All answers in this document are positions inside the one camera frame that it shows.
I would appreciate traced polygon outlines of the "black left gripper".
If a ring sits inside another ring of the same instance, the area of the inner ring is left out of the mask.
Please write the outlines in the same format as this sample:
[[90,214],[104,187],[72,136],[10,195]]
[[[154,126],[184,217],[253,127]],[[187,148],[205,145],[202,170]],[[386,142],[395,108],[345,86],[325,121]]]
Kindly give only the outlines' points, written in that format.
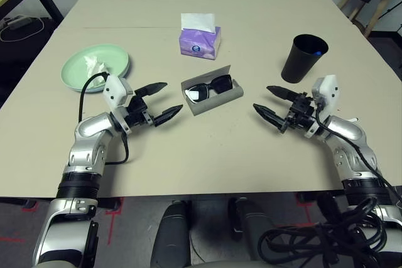
[[149,126],[158,127],[170,119],[175,117],[182,109],[183,105],[176,105],[164,110],[160,115],[153,117],[148,112],[148,106],[142,97],[153,95],[165,88],[168,84],[166,82],[156,82],[145,85],[134,91],[129,104],[125,107],[127,115],[124,120],[128,126],[141,126],[147,124]]

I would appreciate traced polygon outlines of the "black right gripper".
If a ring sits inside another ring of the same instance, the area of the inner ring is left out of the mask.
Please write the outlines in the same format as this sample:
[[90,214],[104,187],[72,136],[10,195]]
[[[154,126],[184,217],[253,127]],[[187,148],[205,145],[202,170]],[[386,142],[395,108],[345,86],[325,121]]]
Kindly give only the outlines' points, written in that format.
[[305,132],[313,126],[315,119],[313,113],[315,109],[310,105],[313,101],[306,92],[296,93],[287,88],[270,85],[266,87],[273,95],[291,101],[291,107],[285,119],[282,119],[271,109],[253,104],[255,111],[267,122],[274,125],[281,133],[284,133],[287,128],[302,129]]

